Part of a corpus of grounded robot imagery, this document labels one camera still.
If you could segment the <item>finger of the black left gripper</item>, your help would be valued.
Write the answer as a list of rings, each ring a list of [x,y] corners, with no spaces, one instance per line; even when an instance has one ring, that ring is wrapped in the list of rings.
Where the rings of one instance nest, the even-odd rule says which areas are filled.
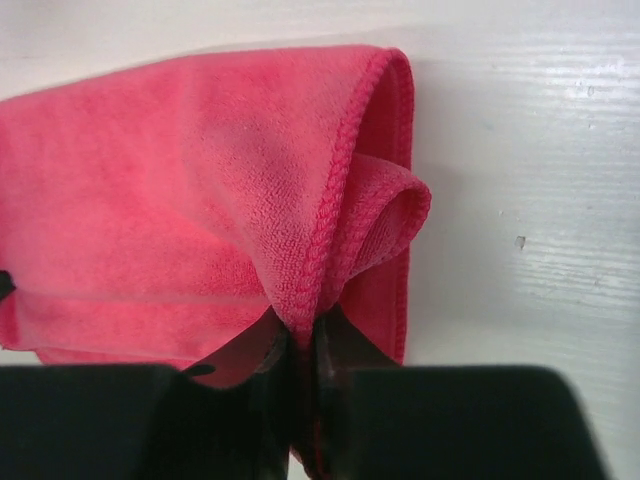
[[[13,279],[11,275],[4,270],[0,271],[0,301],[8,298],[14,291],[16,287],[14,285]]]

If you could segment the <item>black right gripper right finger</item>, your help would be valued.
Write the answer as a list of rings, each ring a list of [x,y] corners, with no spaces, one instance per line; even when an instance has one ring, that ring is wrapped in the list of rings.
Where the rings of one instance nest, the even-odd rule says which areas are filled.
[[[315,324],[316,449],[328,479],[604,479],[555,371],[406,367],[333,308]]]

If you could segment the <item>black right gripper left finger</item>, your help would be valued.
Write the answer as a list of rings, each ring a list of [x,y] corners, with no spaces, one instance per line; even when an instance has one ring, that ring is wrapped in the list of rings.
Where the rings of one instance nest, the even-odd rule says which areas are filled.
[[[283,479],[290,336],[265,312],[178,370],[156,364],[1,371],[5,479]]]

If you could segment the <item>pink microfiber towel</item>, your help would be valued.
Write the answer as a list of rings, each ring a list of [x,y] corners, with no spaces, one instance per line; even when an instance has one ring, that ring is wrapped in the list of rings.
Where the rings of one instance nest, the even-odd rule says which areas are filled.
[[[183,367],[273,307],[310,364],[342,303],[404,356],[407,57],[374,46],[203,54],[1,104],[1,344],[48,364]]]

